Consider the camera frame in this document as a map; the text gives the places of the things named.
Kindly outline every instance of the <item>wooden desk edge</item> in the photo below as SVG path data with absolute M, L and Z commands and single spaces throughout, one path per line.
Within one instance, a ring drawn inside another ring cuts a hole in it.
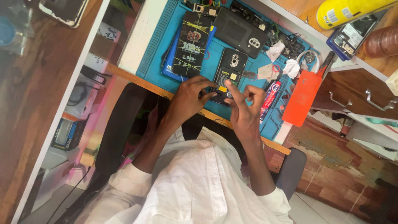
M 145 88 L 145 89 L 147 89 L 147 90 L 149 90 L 149 91 L 151 91 L 153 93 L 156 93 L 159 96 L 167 97 L 170 100 L 174 96 L 174 94 L 172 94 L 171 92 L 166 91 L 166 90 L 164 90 L 164 89 L 162 89 L 162 88 L 160 88 L 160 87 L 158 87 L 158 86 L 156 86 L 156 85 L 154 85 L 154 84 L 152 84 L 152 83 L 150 83 L 150 82 L 148 82 L 148 81 L 146 81 L 146 80 L 144 80 L 144 79 L 142 79 L 142 78 L 140 78 L 140 77 L 138 77 L 138 76 L 136 76 L 136 75 L 134 75 L 132 73 L 129 73 L 128 71 L 125 71 L 125 70 L 123 70 L 123 69 L 119 68 L 118 66 L 113 65 L 111 63 L 108 63 L 108 66 L 107 66 L 106 70 L 108 72 L 114 74 L 114 75 L 117 75 L 117 76 L 122 77 L 122 78 L 124 78 L 124 79 L 126 79 L 128 81 L 131 81 L 132 83 L 135 83 L 135 84 L 137 84 L 137 85 L 139 85 L 139 86 L 141 86 L 141 87 L 143 87 L 143 88 Z M 207 117 L 207 118 L 219 123 L 219 124 L 222 124 L 222 125 L 224 125 L 224 126 L 226 126 L 228 128 L 233 129 L 232 128 L 232 124 L 231 124 L 231 122 L 229 120 L 226 120 L 226 119 L 224 119 L 224 118 L 222 118 L 222 117 L 220 117 L 220 116 L 218 116 L 218 115 L 216 115 L 216 114 L 214 114 L 214 113 L 212 113 L 212 112 L 210 112 L 208 110 L 202 109 L 199 113 L 202 114 L 203 116 L 205 116 L 205 117 Z M 279 145 L 278 143 L 273 142 L 271 140 L 268 140 L 268 139 L 266 139 L 264 137 L 261 137 L 261 139 L 263 140 L 263 142 L 264 142 L 264 144 L 266 146 L 269 146 L 269 147 L 271 147 L 271 148 L 273 148 L 275 150 L 278 150 L 278 151 L 280 151 L 283 154 L 286 154 L 286 155 L 290 154 L 290 150 L 289 149 Z

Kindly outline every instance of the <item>wooden cabinet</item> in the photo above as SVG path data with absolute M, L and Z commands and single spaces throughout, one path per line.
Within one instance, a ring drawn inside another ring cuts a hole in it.
M 371 93 L 370 101 L 377 106 L 384 109 L 391 105 L 394 109 L 382 111 L 372 105 L 367 101 L 366 91 Z M 329 92 L 333 93 L 333 100 L 346 107 L 333 102 Z M 332 104 L 334 108 L 345 108 L 355 114 L 398 120 L 398 103 L 391 102 L 394 99 L 398 100 L 398 96 L 392 94 L 386 83 L 365 69 L 353 69 L 328 73 L 315 97 L 313 107 L 322 107 L 320 104 L 323 103 Z

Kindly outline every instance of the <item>wooden floor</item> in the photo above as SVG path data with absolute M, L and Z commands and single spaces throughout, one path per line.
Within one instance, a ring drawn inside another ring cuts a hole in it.
M 377 207 L 386 195 L 375 180 L 382 178 L 398 186 L 398 167 L 342 138 L 312 118 L 302 127 L 293 126 L 283 146 L 307 155 L 307 163 L 296 191 L 344 212 L 368 220 L 361 204 Z M 270 170 L 279 171 L 284 154 L 265 151 Z

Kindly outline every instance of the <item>forearm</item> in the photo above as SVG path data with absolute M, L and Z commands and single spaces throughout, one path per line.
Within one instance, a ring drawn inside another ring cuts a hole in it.
M 243 145 L 249 163 L 250 184 L 258 196 L 267 195 L 275 190 L 263 152 L 263 143 L 248 143 Z
M 164 145 L 178 127 L 180 127 L 180 124 L 173 122 L 166 114 L 154 132 L 152 138 L 131 163 L 143 172 L 152 173 L 153 167 L 155 166 Z

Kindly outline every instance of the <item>barcode label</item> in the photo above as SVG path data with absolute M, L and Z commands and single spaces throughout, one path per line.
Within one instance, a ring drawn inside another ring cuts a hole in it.
M 344 14 L 345 17 L 347 17 L 347 19 L 351 19 L 352 18 L 352 14 L 349 12 L 348 7 L 342 9 L 341 12 Z
M 331 23 L 339 21 L 339 19 L 336 17 L 336 14 L 334 13 L 334 9 L 329 10 L 327 14 Z

